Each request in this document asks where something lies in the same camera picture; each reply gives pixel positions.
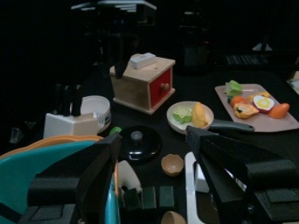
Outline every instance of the knife handle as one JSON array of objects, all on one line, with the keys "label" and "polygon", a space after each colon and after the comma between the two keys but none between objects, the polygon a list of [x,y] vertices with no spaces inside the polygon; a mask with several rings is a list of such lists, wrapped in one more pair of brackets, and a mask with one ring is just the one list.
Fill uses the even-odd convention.
[{"label": "knife handle", "polygon": [[81,116],[81,106],[82,106],[82,85],[77,85],[73,91],[73,105],[71,114],[74,116]]},{"label": "knife handle", "polygon": [[214,122],[210,125],[211,130],[243,130],[247,132],[255,132],[255,127],[242,122],[223,121],[214,119]]},{"label": "knife handle", "polygon": [[62,114],[62,94],[63,94],[63,85],[57,84],[54,89],[54,111],[51,112],[54,115]]},{"label": "knife handle", "polygon": [[71,115],[71,86],[66,86],[63,90],[62,115]]}]

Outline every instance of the small bowl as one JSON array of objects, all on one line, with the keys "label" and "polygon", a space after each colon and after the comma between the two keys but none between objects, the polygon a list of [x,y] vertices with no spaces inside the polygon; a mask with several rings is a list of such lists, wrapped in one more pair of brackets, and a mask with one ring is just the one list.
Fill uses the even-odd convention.
[{"label": "small bowl", "polygon": [[169,154],[162,160],[163,172],[177,177],[183,171],[183,159],[179,155]]},{"label": "small bowl", "polygon": [[[175,103],[167,110],[167,120],[169,120],[169,124],[170,126],[173,127],[173,129],[179,132],[181,134],[185,134],[186,135],[186,128],[189,125],[193,126],[193,123],[191,122],[186,122],[186,123],[179,123],[175,119],[174,119],[174,110],[178,108],[178,107],[183,107],[183,108],[187,108],[190,110],[193,110],[193,107],[194,107],[194,104],[197,103],[197,101],[181,101],[178,103]],[[209,124],[207,126],[202,127],[205,130],[207,130],[211,126],[211,123],[214,121],[214,113],[211,111],[211,109],[205,105],[202,104],[202,106],[205,107],[205,113],[206,113],[206,117],[209,119]]]},{"label": "small bowl", "polygon": [[181,214],[167,211],[163,215],[162,224],[187,224],[187,221]]}]

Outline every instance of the pan handle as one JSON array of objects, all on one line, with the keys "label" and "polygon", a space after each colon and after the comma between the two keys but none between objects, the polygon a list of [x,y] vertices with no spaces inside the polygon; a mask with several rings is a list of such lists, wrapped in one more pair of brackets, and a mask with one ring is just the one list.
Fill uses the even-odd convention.
[{"label": "pan handle", "polygon": [[255,127],[251,125],[247,125],[242,122],[231,122],[231,121],[223,121],[214,119],[210,130],[243,130],[247,132],[255,132]]}]

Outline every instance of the plate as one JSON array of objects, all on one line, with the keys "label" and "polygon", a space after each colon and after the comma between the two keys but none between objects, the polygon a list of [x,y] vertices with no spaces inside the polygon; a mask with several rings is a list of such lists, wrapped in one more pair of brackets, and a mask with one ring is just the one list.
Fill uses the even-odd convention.
[{"label": "plate", "polygon": [[[178,103],[175,103],[169,109],[167,109],[167,120],[169,120],[169,124],[170,126],[173,127],[173,129],[179,132],[181,134],[185,134],[186,135],[186,128],[189,125],[193,126],[193,123],[191,122],[186,122],[186,123],[179,123],[175,119],[174,119],[174,110],[178,108],[178,107],[185,107],[187,109],[191,109],[193,110],[193,107],[194,107],[194,104],[195,104],[197,101],[181,101]],[[207,119],[210,121],[210,124],[205,127],[205,129],[207,130],[209,127],[211,126],[211,123],[213,123],[213,120],[214,120],[214,114],[211,112],[211,109],[203,105],[205,107],[205,111],[206,111],[206,116],[207,116]]]},{"label": "plate", "polygon": [[[266,91],[266,89],[258,84],[242,84],[242,87],[243,87],[242,96],[245,97]],[[229,104],[229,97],[225,93],[226,86],[218,86],[215,87],[215,90],[219,95],[222,104],[226,110],[229,111],[233,121],[237,123],[245,123],[247,125],[254,126],[255,132],[278,132],[285,130],[299,129],[299,122],[296,120],[296,118],[292,116],[290,113],[288,113],[284,119],[274,119],[266,114],[254,115],[246,120],[237,118],[234,114],[234,109]]]}]

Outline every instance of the orange toy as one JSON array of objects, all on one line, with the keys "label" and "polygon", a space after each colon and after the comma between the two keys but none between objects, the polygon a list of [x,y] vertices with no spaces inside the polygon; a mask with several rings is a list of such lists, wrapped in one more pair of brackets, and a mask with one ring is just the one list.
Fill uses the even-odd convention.
[{"label": "orange toy", "polygon": [[281,119],[281,118],[286,117],[289,109],[290,109],[290,104],[289,103],[282,103],[282,104],[276,105],[268,114],[273,118]]},{"label": "orange toy", "polygon": [[234,96],[234,97],[231,98],[230,106],[234,108],[234,106],[235,106],[237,103],[249,104],[249,100],[247,100],[247,98],[245,98],[243,96],[237,95],[237,96]]}]

